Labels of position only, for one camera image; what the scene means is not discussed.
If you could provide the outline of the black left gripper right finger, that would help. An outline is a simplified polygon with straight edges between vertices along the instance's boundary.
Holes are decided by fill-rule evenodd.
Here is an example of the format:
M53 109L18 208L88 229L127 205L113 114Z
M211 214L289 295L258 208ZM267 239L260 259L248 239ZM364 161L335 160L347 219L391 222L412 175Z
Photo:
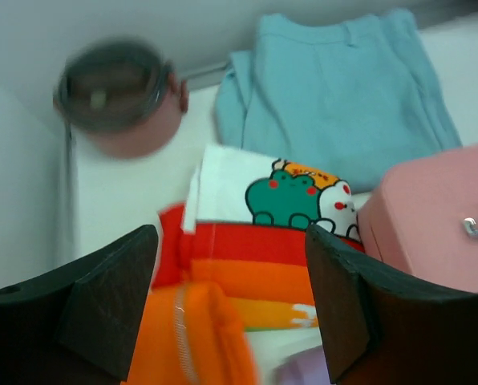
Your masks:
M306 259L332 383L478 383L478 294L405 274L317 225Z

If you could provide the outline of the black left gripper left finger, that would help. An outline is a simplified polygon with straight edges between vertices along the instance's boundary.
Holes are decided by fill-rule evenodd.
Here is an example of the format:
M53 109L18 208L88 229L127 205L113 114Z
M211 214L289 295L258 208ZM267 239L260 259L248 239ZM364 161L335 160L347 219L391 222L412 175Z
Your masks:
M141 225L85 257L0 289L0 383L127 379L159 236Z

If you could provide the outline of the purple shorts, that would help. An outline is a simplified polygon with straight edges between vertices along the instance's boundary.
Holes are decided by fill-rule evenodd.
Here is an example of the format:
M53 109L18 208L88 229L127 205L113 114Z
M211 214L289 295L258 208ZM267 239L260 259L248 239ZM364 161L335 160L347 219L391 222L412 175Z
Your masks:
M273 377L281 385L331 385L322 346L291 355L274 370Z

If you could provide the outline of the pink jewelry box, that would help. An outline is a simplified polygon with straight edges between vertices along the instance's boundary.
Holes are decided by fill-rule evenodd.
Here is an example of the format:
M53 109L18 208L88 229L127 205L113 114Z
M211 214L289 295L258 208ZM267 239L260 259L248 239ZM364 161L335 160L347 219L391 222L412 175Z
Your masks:
M478 293L478 144L391 168L358 211L366 253Z

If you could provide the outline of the light blue trousers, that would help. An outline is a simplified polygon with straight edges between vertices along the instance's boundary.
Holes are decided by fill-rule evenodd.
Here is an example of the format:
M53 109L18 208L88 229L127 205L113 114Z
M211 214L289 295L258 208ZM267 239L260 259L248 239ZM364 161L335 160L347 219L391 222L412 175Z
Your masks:
M405 9L330 26L262 17L253 48L230 55L215 109L223 144L330 172L356 193L461 145Z

